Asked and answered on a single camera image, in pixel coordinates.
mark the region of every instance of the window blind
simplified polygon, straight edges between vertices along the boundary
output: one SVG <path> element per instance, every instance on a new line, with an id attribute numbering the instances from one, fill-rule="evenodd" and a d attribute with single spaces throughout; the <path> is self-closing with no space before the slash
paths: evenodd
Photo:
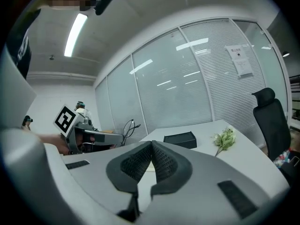
<path id="1" fill-rule="evenodd" d="M 117 133 L 122 134 L 126 123 L 134 119 L 135 125 L 141 126 L 126 140 L 126 145 L 139 142 L 147 136 L 140 102 L 136 90 L 131 57 L 118 65 L 108 76 L 108 93 L 112 117 Z"/>
<path id="2" fill-rule="evenodd" d="M 96 104 L 98 109 L 101 130 L 115 130 L 113 116 L 109 104 L 106 78 L 95 89 Z"/>
<path id="3" fill-rule="evenodd" d="M 133 53 L 142 108 L 151 133 L 156 128 L 212 121 L 199 65 L 179 30 Z"/>
<path id="4" fill-rule="evenodd" d="M 262 32 L 262 29 L 254 22 L 234 21 L 244 32 L 257 58 L 261 68 L 264 71 L 264 79 L 267 86 L 272 88 L 279 99 L 283 111 L 287 112 L 287 94 L 285 87 L 285 79 L 282 68 L 274 48 L 269 47 L 271 43 L 267 36 Z"/>
<path id="5" fill-rule="evenodd" d="M 253 116 L 257 106 L 251 93 L 265 87 L 261 68 L 245 37 L 228 19 L 210 20 L 182 27 L 192 42 L 207 80 L 215 119 L 224 119 L 246 135 L 256 145 L 263 143 L 263 135 Z M 206 43 L 193 44 L 201 39 Z M 253 74 L 238 77 L 226 45 L 242 45 Z"/>

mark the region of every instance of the flower bouquet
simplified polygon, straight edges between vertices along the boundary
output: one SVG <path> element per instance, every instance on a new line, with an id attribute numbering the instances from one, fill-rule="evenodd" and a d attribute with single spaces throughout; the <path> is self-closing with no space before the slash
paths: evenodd
<path id="1" fill-rule="evenodd" d="M 221 134 L 215 134 L 214 144 L 218 146 L 215 157 L 223 150 L 227 150 L 235 143 L 235 130 L 232 126 L 227 127 Z"/>

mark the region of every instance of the fluorescent ceiling light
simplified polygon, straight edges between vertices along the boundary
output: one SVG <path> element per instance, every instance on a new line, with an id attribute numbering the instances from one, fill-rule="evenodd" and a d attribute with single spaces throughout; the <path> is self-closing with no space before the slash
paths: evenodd
<path id="1" fill-rule="evenodd" d="M 133 70 L 130 72 L 130 74 L 135 73 L 136 71 L 140 70 L 141 68 L 143 68 L 144 66 L 146 66 L 146 65 L 148 65 L 148 64 L 150 64 L 150 63 L 152 63 L 152 62 L 153 62 L 153 61 L 150 59 L 150 60 L 148 60 L 148 61 L 142 63 L 141 65 L 139 65 L 139 66 L 137 66 L 135 69 L 133 69 Z"/>
<path id="2" fill-rule="evenodd" d="M 202 38 L 202 39 L 199 39 L 199 40 L 196 40 L 196 41 L 193 41 L 193 42 L 189 42 L 189 43 L 185 43 L 183 45 L 177 46 L 176 50 L 179 51 L 179 50 L 182 50 L 182 49 L 190 47 L 190 46 L 195 46 L 195 45 L 199 45 L 199 44 L 207 43 L 207 42 L 208 42 L 208 37 L 207 38 Z"/>
<path id="3" fill-rule="evenodd" d="M 195 73 L 190 73 L 190 74 L 188 74 L 188 75 L 184 75 L 183 77 L 191 76 L 191 75 L 196 74 L 196 73 L 200 73 L 200 71 L 195 72 Z"/>
<path id="4" fill-rule="evenodd" d="M 191 82 L 187 82 L 186 84 L 189 84 L 189 83 L 193 83 L 193 82 L 197 82 L 198 80 L 195 80 L 195 81 L 191 81 Z"/>
<path id="5" fill-rule="evenodd" d="M 176 88 L 176 87 L 171 87 L 171 88 L 168 88 L 167 90 L 170 90 L 170 89 L 173 89 L 173 88 Z"/>
<path id="6" fill-rule="evenodd" d="M 289 52 L 284 51 L 284 52 L 282 53 L 282 56 L 283 56 L 283 57 L 287 57 L 288 55 L 290 55 Z"/>
<path id="7" fill-rule="evenodd" d="M 171 80 L 167 81 L 167 82 L 163 82 L 161 84 L 158 84 L 157 86 L 160 86 L 160 85 L 163 85 L 163 84 L 166 84 L 166 83 L 169 83 Z"/>
<path id="8" fill-rule="evenodd" d="M 66 45 L 66 49 L 65 49 L 66 57 L 72 57 L 72 52 L 73 52 L 76 40 L 77 40 L 80 30 L 83 27 L 87 18 L 88 17 L 86 15 L 81 14 L 81 13 L 79 13 L 77 15 L 75 22 L 72 26 L 72 29 L 70 31 L 69 37 L 67 39 L 67 45 Z"/>

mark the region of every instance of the black office chair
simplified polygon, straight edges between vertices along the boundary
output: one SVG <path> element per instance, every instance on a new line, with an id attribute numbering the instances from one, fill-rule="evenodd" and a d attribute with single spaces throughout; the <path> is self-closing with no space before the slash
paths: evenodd
<path id="1" fill-rule="evenodd" d="M 264 88 L 252 93 L 257 99 L 257 107 L 253 109 L 254 117 L 262 131 L 267 143 L 268 157 L 274 161 L 291 144 L 290 129 L 287 125 L 282 105 L 275 98 L 275 92 L 271 88 Z M 300 157 L 299 153 L 292 151 L 289 158 Z M 294 180 L 297 170 L 296 164 L 284 163 L 280 169 L 289 184 Z"/>

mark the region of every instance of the person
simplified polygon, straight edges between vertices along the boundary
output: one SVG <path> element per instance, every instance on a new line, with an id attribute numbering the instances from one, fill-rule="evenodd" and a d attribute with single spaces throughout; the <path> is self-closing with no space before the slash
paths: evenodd
<path id="1" fill-rule="evenodd" d="M 31 131 L 30 123 L 32 123 L 32 122 L 33 122 L 33 119 L 31 119 L 30 116 L 26 115 L 24 120 L 23 120 L 21 129 Z"/>
<path id="2" fill-rule="evenodd" d="M 89 120 L 92 122 L 92 113 L 85 108 L 85 104 L 83 102 L 78 101 L 74 110 L 77 113 L 82 114 L 84 117 L 89 118 Z"/>
<path id="3" fill-rule="evenodd" d="M 7 49 L 17 66 L 22 76 L 26 79 L 30 60 L 31 50 L 29 39 L 27 37 L 28 28 L 36 20 L 41 12 L 41 8 L 48 6 L 53 9 L 79 9 L 80 11 L 87 11 L 96 5 L 97 0 L 37 0 L 30 10 L 26 11 L 24 19 L 17 21 L 7 36 Z M 54 135 L 37 135 L 42 143 L 50 143 L 57 147 L 59 153 L 69 154 L 68 145 L 65 138 L 61 134 Z M 82 134 L 76 135 L 77 145 L 83 142 Z"/>

